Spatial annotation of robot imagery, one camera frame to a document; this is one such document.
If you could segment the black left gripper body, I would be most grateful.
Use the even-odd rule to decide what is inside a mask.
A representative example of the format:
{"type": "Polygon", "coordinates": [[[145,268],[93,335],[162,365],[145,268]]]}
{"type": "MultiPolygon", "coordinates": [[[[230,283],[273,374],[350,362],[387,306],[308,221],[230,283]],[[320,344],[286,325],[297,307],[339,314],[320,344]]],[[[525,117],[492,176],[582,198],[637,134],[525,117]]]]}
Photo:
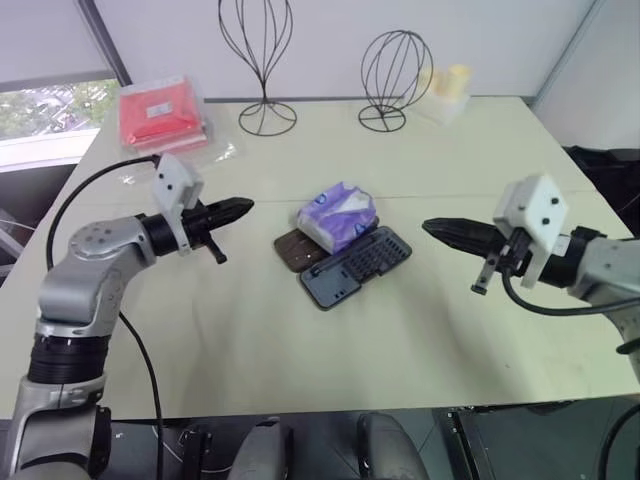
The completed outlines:
{"type": "Polygon", "coordinates": [[[204,205],[198,202],[192,209],[182,213],[182,226],[184,227],[189,246],[192,250],[206,247],[213,255],[217,264],[227,261],[227,256],[214,241],[211,231],[219,227],[218,216],[221,213],[219,202],[204,205]]]}

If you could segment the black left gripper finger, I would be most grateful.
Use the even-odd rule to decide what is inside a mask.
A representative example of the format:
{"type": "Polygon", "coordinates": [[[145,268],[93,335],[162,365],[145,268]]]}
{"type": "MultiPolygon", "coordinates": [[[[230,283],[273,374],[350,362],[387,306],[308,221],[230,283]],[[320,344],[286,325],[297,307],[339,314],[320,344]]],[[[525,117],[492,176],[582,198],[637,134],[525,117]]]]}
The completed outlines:
{"type": "Polygon", "coordinates": [[[244,216],[255,203],[252,199],[244,197],[231,197],[215,203],[214,212],[216,216],[244,216]]]}
{"type": "Polygon", "coordinates": [[[216,213],[216,226],[223,227],[236,222],[254,207],[253,203],[225,203],[216,213]]]}

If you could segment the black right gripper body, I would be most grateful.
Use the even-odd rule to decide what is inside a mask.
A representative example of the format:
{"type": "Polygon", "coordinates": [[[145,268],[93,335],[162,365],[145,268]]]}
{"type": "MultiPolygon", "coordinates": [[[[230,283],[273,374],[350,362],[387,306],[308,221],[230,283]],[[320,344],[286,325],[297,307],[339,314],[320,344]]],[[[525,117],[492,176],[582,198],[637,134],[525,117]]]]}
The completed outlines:
{"type": "Polygon", "coordinates": [[[479,247],[477,256],[484,259],[484,264],[471,290],[485,295],[495,273],[507,276],[517,273],[529,256],[530,244],[531,236],[524,228],[517,227],[509,236],[505,236],[494,227],[489,239],[479,247]]]}

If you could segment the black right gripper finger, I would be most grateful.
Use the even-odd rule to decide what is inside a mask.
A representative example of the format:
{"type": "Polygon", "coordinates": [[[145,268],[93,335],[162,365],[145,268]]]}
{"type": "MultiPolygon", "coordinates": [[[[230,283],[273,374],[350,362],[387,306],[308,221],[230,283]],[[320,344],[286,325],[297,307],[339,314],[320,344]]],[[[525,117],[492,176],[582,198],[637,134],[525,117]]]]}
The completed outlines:
{"type": "Polygon", "coordinates": [[[492,239],[501,233],[492,224],[465,218],[432,218],[422,223],[422,228],[439,239],[492,239]]]}
{"type": "Polygon", "coordinates": [[[492,239],[435,239],[450,248],[482,258],[486,258],[497,247],[501,246],[501,237],[492,239]]]}

